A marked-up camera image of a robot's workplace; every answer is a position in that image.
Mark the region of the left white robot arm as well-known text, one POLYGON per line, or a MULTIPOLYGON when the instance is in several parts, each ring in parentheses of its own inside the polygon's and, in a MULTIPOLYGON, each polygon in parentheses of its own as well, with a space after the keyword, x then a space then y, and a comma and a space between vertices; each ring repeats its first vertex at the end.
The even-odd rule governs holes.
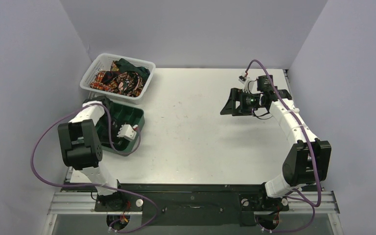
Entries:
POLYGON ((115 179, 101 163, 103 150, 96 125, 99 122, 108 124, 109 109, 112 101, 106 96, 99 96, 84 101, 83 109, 67 123, 57 127, 66 166, 84 174, 97 190, 101 205, 113 210, 123 210, 127 206, 127 198, 115 179))

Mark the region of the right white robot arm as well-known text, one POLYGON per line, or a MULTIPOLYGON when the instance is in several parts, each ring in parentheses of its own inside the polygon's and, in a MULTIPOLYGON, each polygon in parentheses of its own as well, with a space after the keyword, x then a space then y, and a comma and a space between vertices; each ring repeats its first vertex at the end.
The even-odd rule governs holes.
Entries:
POLYGON ((243 88, 232 88, 229 98, 220 111, 221 115, 253 116, 258 109, 265 109, 279 124, 290 144, 290 150, 282 164, 281 173, 263 184, 263 192, 257 198, 257 204, 269 209, 276 203, 276 198, 286 197, 300 188, 315 184, 317 201, 313 207, 320 206, 321 185, 328 174, 331 144, 320 140, 303 121, 299 109, 295 106, 288 90, 278 89, 273 84, 273 76, 259 76, 250 79, 239 76, 243 88))

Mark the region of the red patterned ties pile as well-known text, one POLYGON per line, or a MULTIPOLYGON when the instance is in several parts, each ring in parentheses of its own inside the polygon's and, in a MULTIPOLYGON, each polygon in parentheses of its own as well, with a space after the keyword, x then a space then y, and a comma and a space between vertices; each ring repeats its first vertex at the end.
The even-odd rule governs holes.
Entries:
POLYGON ((138 97, 145 86, 145 82, 137 73, 132 71, 120 73, 119 71, 102 70, 89 86, 100 91, 138 97))

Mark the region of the green compartment tray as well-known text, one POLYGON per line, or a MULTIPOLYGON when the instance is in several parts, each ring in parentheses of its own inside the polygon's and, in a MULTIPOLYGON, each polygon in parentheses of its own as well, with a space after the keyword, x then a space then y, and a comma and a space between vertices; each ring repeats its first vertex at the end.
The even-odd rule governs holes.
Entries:
POLYGON ((100 101, 109 111, 97 122, 95 129, 105 150, 128 156, 136 151, 141 143, 140 132, 145 124, 144 111, 140 108, 119 104, 106 96, 92 98, 100 101))

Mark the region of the dark green tie in basket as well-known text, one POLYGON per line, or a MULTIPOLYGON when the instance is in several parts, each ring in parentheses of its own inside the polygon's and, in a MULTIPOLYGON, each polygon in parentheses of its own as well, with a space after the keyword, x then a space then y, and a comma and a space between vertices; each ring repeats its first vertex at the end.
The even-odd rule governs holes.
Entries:
POLYGON ((119 60, 114 60, 112 62, 111 71, 119 71, 120 73, 132 71, 137 73, 143 79, 143 81, 146 81, 150 76, 149 69, 145 67, 137 67, 123 58, 119 60))

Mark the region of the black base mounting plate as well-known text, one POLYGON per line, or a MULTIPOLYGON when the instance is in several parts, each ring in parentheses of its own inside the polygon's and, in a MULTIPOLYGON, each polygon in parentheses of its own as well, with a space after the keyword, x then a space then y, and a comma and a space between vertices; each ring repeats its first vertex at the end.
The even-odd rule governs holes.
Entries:
POLYGON ((146 226, 261 225, 274 230, 280 212, 314 213, 306 199, 290 193, 265 198, 263 185, 125 184, 127 206, 114 210, 101 205, 89 184, 70 184, 54 195, 53 214, 104 214, 107 225, 120 233, 146 226))

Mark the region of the white plastic basket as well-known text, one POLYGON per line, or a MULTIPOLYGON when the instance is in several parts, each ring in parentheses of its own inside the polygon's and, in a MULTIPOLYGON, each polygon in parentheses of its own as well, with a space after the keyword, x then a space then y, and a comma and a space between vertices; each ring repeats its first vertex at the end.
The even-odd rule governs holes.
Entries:
POLYGON ((140 104, 155 69, 153 62, 102 53, 91 63, 79 86, 110 99, 140 104))

